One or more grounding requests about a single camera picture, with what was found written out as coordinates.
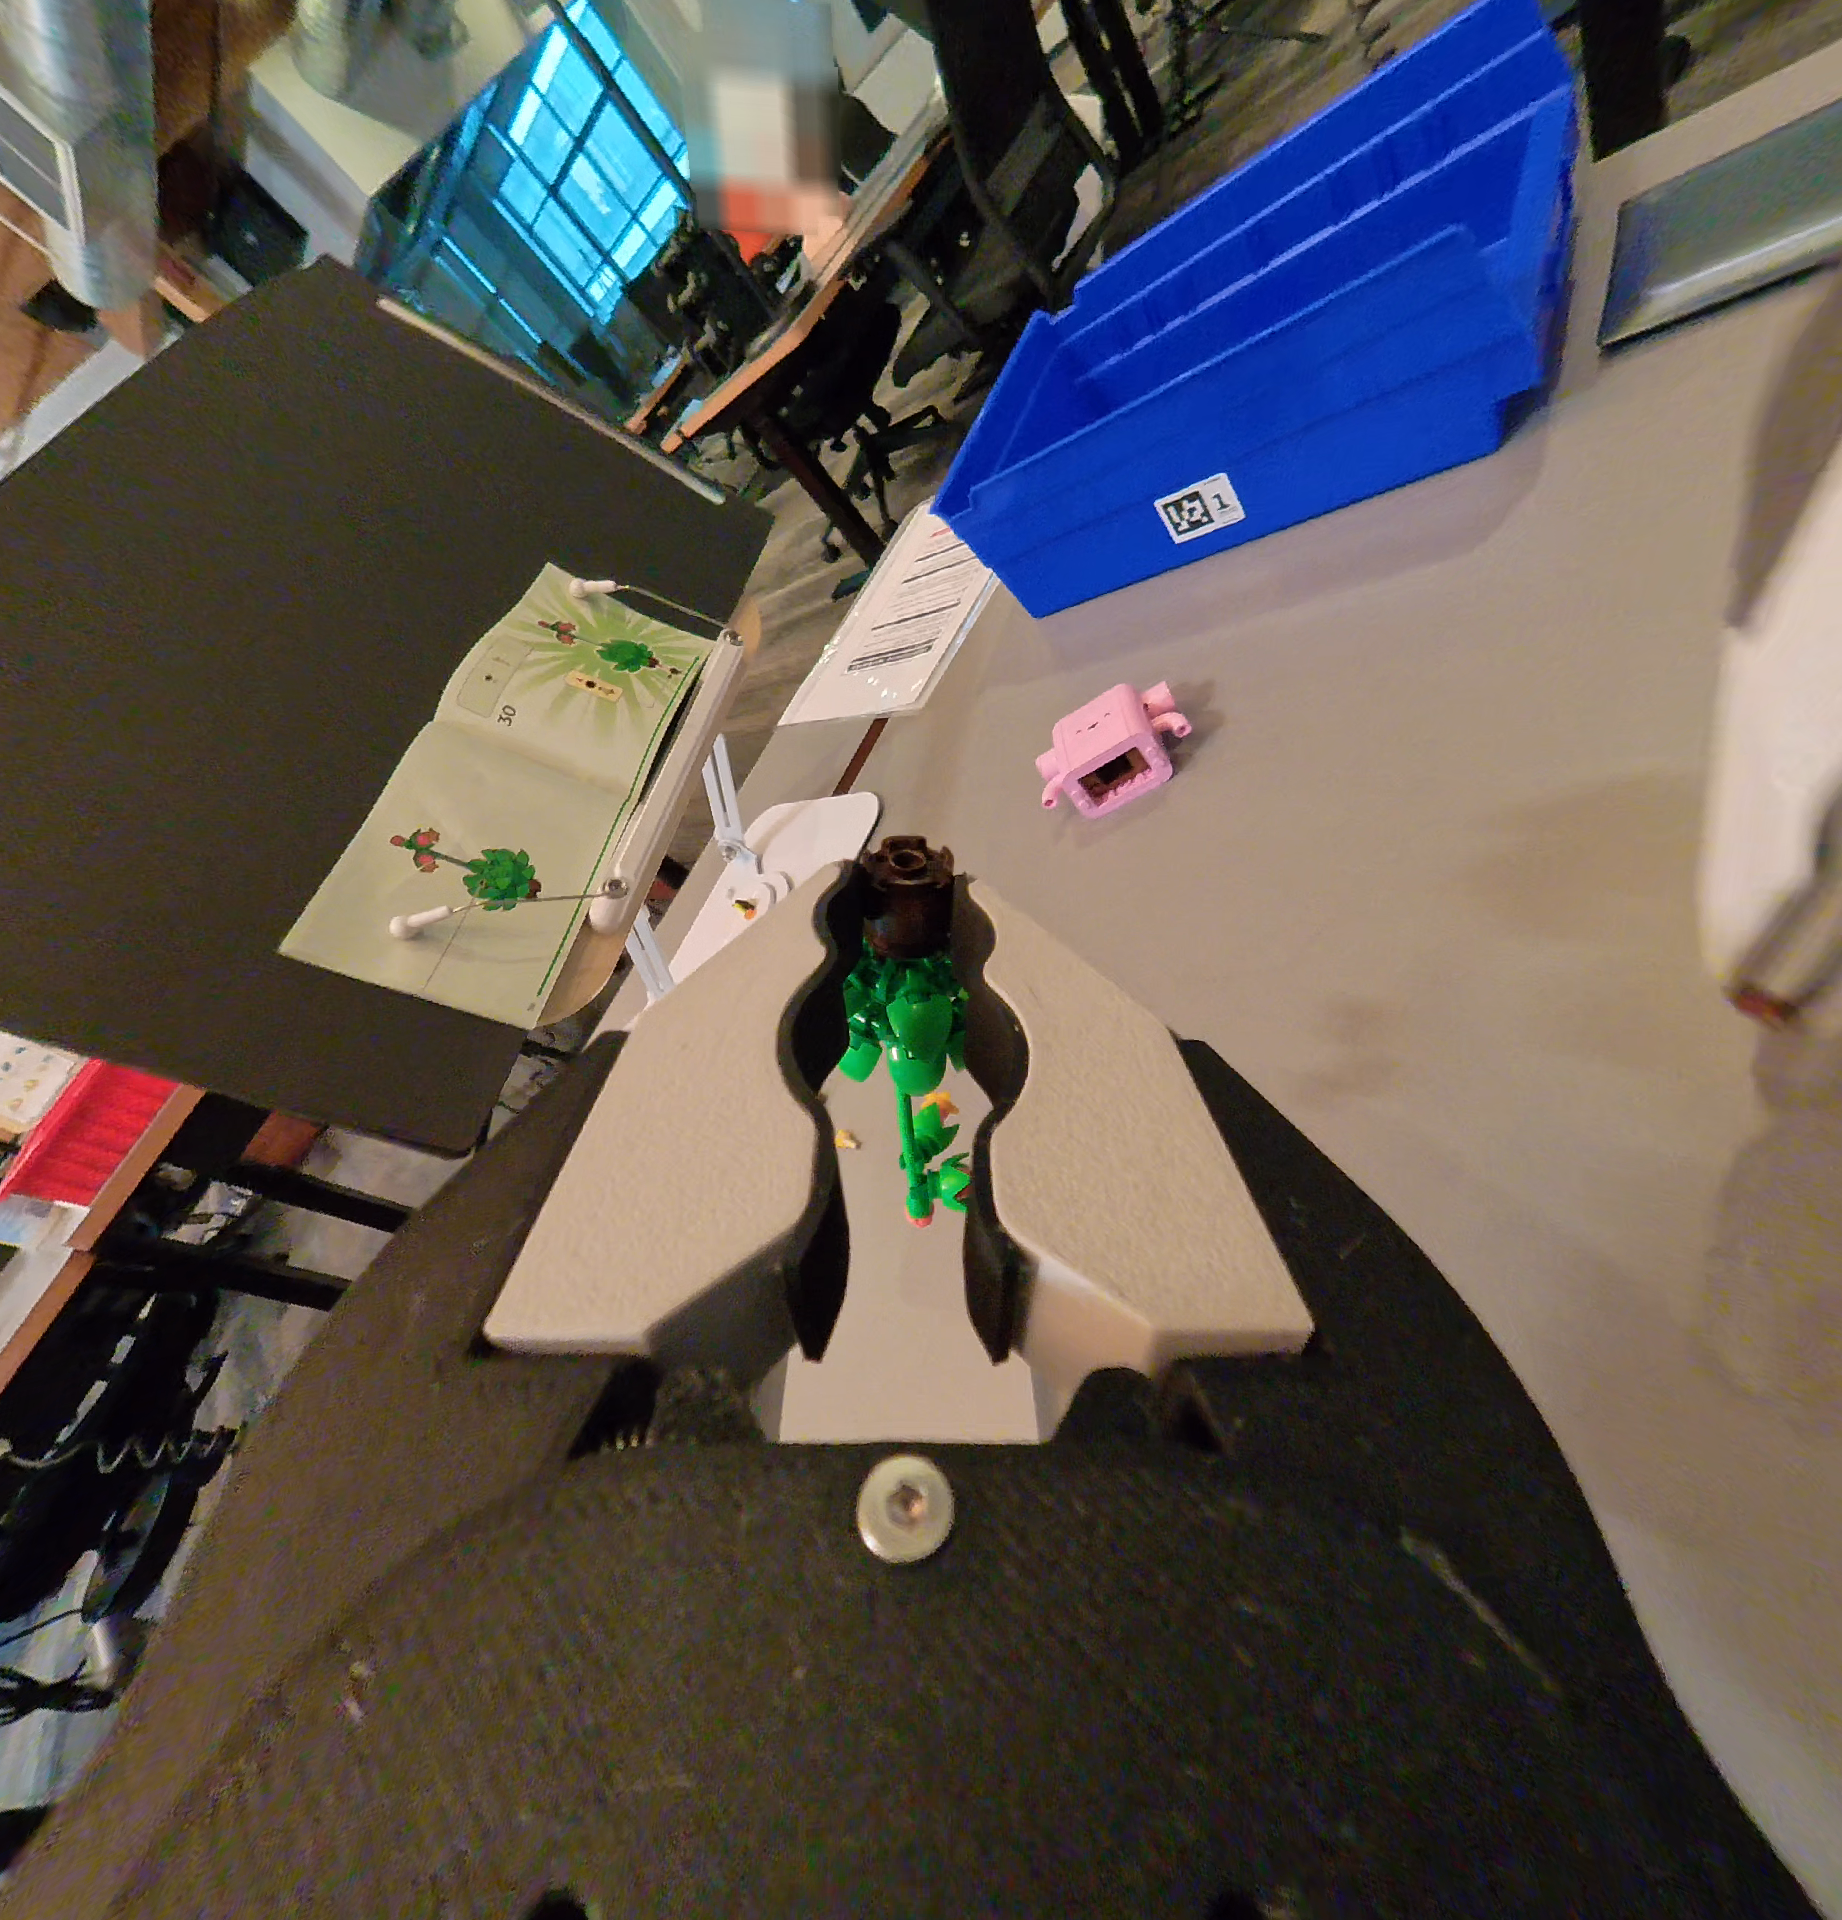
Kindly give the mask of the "black office chair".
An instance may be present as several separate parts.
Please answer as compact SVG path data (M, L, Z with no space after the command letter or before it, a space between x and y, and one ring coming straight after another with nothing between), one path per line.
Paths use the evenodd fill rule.
M1115 164L1057 82L1030 2L926 2L955 158L871 249L861 333L908 384L943 359L993 376L1033 315L1068 306Z

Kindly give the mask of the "open instruction booklet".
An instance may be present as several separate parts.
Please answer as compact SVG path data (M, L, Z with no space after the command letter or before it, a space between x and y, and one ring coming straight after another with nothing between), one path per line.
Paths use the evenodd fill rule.
M281 955L536 1025L725 640L645 587L540 567L458 664Z

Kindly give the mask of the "white book stand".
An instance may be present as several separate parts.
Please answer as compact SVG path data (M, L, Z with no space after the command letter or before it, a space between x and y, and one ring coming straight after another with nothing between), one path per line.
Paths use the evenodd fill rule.
M763 907L753 921L758 922L823 867L857 861L874 836L884 803L871 792L792 802L766 807L753 820L742 819L725 717L746 663L750 654L736 631L721 631L711 641L654 786L579 900L582 911L552 976L549 1001L531 1016L535 1025L549 1029L594 1002L621 957L641 974L648 996L665 996L677 979L705 965L750 927L733 910L736 898ZM671 957L654 932L648 895L695 790L705 792L715 830L706 861L711 898Z

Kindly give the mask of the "red ribbed panel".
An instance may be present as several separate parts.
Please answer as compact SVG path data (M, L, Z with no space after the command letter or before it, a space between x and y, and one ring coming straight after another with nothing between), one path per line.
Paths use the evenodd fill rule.
M24 1137L0 1178L0 1202L88 1211L176 1091L176 1083L140 1069L85 1063Z

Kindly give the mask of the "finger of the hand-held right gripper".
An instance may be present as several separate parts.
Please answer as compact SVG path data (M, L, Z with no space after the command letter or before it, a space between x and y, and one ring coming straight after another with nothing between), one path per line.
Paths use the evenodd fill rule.
M1752 442L1711 736L1704 955L1842 1019L1842 265Z

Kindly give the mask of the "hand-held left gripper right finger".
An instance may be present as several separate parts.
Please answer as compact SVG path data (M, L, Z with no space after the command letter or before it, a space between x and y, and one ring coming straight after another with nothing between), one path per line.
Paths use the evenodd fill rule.
M1100 1371L1303 1353L1314 1314L1165 1019L979 878L951 955L987 1100L969 1314L1029 1367L1037 1434Z

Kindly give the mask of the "green leafy plant piece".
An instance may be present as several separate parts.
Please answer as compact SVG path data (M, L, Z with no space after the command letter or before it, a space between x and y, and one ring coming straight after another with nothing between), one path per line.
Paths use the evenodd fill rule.
M892 836L861 859L861 957L843 984L841 1073L924 1100L963 1069L969 992L951 955L956 871L949 849Z

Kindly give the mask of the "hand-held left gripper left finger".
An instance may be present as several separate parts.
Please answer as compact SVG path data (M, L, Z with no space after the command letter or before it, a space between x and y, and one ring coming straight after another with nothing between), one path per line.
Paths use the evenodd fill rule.
M863 922L861 864L826 864L645 1009L484 1324L495 1349L739 1390L826 1357L850 1224L820 1091Z

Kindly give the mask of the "blue storage bin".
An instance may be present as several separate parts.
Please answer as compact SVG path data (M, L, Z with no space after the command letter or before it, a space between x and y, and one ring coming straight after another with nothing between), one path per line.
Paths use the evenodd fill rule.
M1037 617L1494 454L1559 363L1575 76L1473 2L1039 312L934 498Z

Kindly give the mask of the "laminated instruction sheet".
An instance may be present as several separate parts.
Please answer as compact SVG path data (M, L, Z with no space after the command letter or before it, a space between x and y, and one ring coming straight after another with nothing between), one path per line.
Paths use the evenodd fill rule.
M936 518L934 499L924 499L779 724L871 721L924 708L996 586L1000 576Z

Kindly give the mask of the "grey framed desk panel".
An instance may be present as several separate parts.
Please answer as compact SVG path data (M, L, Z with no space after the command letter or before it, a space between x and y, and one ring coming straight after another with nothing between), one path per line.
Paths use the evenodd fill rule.
M1798 122L1622 207L1598 346L1842 261L1842 122Z

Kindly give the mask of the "pink brick figure pot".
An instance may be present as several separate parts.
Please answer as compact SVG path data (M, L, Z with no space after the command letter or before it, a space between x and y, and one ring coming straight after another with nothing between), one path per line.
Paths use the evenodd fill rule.
M1108 819L1176 779L1169 742L1193 731L1166 682L1144 690L1114 684L1057 721L1050 749L1037 759L1046 782L1039 803L1071 803L1085 820Z

